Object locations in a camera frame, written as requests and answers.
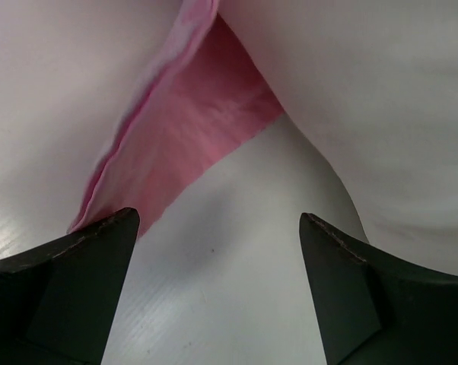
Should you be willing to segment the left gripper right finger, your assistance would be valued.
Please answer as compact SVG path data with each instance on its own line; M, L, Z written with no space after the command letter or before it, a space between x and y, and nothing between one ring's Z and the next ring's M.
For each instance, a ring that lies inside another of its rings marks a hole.
M458 364L458 276L303 214L299 233L329 364Z

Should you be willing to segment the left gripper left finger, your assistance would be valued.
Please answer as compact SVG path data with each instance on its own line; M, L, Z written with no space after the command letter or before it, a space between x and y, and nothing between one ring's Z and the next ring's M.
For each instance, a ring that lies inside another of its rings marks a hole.
M0 364L99 364L139 226L124 208L0 259Z

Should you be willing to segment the white pillow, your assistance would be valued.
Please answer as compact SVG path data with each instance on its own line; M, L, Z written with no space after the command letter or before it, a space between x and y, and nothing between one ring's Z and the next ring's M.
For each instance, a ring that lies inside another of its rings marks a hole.
M178 1L0 1L0 253L54 236ZM458 275L458 1L224 1L369 241Z

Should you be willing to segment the pink pillowcase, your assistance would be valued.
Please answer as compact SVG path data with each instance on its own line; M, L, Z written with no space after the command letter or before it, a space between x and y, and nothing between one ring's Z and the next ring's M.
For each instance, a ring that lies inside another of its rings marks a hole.
M87 183L71 231L134 208L144 234L208 168L283 112L217 1L184 1Z

